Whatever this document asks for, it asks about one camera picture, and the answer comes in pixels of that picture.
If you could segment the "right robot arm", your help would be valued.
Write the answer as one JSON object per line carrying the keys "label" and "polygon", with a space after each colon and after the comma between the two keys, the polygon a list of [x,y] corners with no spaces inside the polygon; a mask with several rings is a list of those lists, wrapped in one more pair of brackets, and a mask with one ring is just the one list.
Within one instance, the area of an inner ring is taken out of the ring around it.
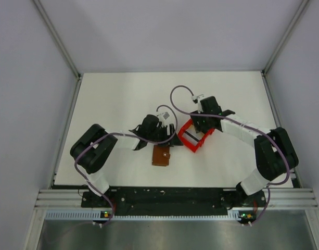
{"label": "right robot arm", "polygon": [[190,114],[197,133],[219,130],[254,148],[256,168],[236,185],[238,204],[248,206],[255,193],[298,165],[298,156],[284,128],[267,129],[246,121],[232,110],[222,110],[214,96],[193,95],[192,100],[198,105]]}

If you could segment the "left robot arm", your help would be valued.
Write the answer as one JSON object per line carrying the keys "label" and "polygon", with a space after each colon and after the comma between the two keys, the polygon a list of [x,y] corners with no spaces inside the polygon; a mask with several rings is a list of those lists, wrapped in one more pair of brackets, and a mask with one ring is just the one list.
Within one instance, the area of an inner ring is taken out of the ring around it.
{"label": "left robot arm", "polygon": [[169,117],[168,112],[147,115],[129,134],[108,133],[99,124],[93,124],[71,147],[70,155],[75,161],[75,169],[94,193],[92,199],[98,206],[108,205],[111,199],[109,183],[103,176],[102,168],[113,149],[139,151],[149,141],[166,150],[183,145],[176,134],[176,125],[169,122]]}

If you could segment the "red plastic card bin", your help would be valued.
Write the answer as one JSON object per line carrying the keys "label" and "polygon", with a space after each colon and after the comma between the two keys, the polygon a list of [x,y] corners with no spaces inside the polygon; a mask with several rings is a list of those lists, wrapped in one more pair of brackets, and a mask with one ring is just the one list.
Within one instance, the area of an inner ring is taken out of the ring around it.
{"label": "red plastic card bin", "polygon": [[205,140],[214,133],[215,129],[210,129],[208,132],[197,132],[192,119],[189,119],[179,130],[177,136],[184,146],[195,153],[199,150]]}

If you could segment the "brown leather card holder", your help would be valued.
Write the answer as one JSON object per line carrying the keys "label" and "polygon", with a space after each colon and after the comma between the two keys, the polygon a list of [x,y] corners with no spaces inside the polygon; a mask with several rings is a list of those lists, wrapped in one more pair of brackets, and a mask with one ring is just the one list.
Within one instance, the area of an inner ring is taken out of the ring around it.
{"label": "brown leather card holder", "polygon": [[152,152],[152,165],[166,167],[170,162],[170,147],[155,145]]}

